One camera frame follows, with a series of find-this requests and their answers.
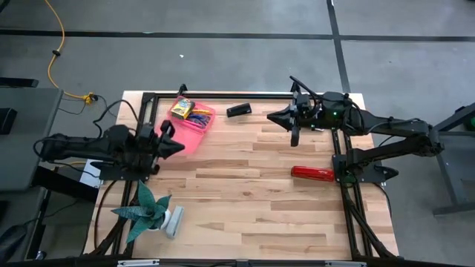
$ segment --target concrete floor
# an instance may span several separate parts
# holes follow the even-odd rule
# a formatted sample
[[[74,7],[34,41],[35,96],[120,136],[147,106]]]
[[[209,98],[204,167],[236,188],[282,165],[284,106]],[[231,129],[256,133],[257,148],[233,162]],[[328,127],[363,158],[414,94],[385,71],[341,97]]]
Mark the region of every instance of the concrete floor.
[[[67,30],[181,33],[331,34],[325,0],[55,0]],[[340,34],[475,36],[475,2],[463,0],[334,0]],[[0,14],[0,28],[58,30],[43,1],[16,0]],[[0,76],[34,78],[50,87],[46,67],[57,37],[1,36]],[[351,91],[381,116],[437,123],[475,100],[473,42],[342,42]],[[288,91],[288,75],[313,90],[342,91],[331,40],[66,39],[53,69],[69,92],[94,92],[109,102],[124,90]],[[80,103],[63,102],[78,111]],[[53,132],[96,134],[91,120],[102,104],[79,116],[58,113]],[[104,126],[112,125],[106,117]],[[383,136],[374,137],[375,143]],[[411,260],[475,265],[475,213],[435,218],[449,204],[435,159],[403,156],[384,162],[401,174],[387,183],[400,254]],[[84,207],[85,217],[91,207]],[[79,254],[86,227],[55,225],[51,257]],[[77,238],[64,238],[64,233]]]

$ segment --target green leaf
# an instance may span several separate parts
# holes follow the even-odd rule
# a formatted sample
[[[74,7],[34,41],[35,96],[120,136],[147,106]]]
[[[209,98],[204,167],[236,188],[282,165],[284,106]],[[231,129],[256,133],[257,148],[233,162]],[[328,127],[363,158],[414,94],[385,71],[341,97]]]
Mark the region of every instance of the green leaf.
[[[131,229],[131,231],[128,232],[126,242],[129,243],[132,240],[135,240],[141,233],[150,228],[153,224],[154,221],[150,220],[150,218],[140,217],[140,219],[135,222],[135,225]]]
[[[155,198],[150,189],[142,181],[139,181],[139,203],[141,206],[154,208]]]
[[[165,222],[165,216],[161,216],[160,218],[158,218],[158,220],[155,220],[154,227],[160,229],[160,226],[162,226],[163,222]]]
[[[154,216],[151,218],[152,220],[156,220],[162,216],[164,216],[166,208],[161,205],[156,205],[154,209]]]
[[[157,204],[162,205],[163,207],[165,207],[165,209],[167,209],[168,204],[170,203],[170,199],[171,199],[171,195],[169,195],[167,197],[161,197],[157,200]]]
[[[150,208],[141,206],[115,208],[112,212],[121,217],[135,221],[140,217],[150,217],[152,215]]]

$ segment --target butcher block tabletop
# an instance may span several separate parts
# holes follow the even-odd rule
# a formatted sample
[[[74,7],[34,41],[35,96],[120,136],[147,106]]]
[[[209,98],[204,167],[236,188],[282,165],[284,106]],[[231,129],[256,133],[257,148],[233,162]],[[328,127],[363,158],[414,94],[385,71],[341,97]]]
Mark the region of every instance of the butcher block tabletop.
[[[135,111],[142,91],[126,91]],[[364,108],[359,93],[350,94]],[[164,232],[146,231],[134,244],[133,258],[349,260],[341,191],[334,182],[290,176],[295,165],[331,168],[334,154],[330,131],[300,133],[290,147],[290,133],[270,122],[268,113],[284,109],[290,100],[196,99],[217,116],[198,149],[190,156],[160,159],[160,172],[146,185],[155,198],[172,194],[170,210],[185,208],[174,240]],[[157,125],[173,99],[161,99]],[[226,109],[250,103],[252,114],[228,118]],[[121,104],[117,124],[135,128],[130,108]],[[371,135],[352,137],[355,148],[373,147]],[[109,182],[99,190],[85,253],[94,249],[94,218]],[[98,222],[98,241],[117,221],[111,209],[120,207],[125,182],[117,182],[105,197]],[[373,184],[361,184],[369,225],[388,250],[398,254],[387,201]],[[120,252],[129,230],[124,227]],[[355,229],[363,251],[361,232]]]

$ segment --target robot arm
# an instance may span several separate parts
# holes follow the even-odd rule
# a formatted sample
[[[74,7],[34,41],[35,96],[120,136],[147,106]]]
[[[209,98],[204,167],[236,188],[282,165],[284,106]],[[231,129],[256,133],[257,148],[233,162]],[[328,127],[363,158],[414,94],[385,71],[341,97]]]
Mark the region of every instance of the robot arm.
[[[400,142],[366,151],[358,148],[349,149],[346,167],[354,174],[358,174],[364,166],[376,160],[406,154],[435,156],[443,150],[437,131],[425,121],[374,116],[368,111],[361,110],[347,93],[326,92],[318,95],[296,78],[290,78],[294,81],[291,90],[292,104],[282,111],[267,115],[267,119],[292,132],[291,146],[298,145],[301,128],[339,129],[349,136],[373,133],[406,137]],[[309,93],[302,94],[301,87]]]
[[[91,163],[101,170],[100,179],[145,180],[149,174],[159,171],[159,157],[166,159],[185,148],[171,140],[174,127],[169,121],[164,121],[160,130],[162,133],[158,136],[153,125],[141,125],[133,135],[127,126],[114,125],[102,137],[93,139],[57,133],[36,142],[34,150],[48,162],[72,156],[101,160]],[[38,153],[39,142],[43,146]]]

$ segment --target yellow box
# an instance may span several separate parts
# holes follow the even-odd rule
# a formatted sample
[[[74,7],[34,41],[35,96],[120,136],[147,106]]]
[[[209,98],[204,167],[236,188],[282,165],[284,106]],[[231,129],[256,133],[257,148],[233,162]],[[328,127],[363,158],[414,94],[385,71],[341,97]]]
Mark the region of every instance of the yellow box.
[[[173,117],[178,119],[186,119],[186,117],[193,111],[193,108],[194,102],[183,97],[170,111]]]

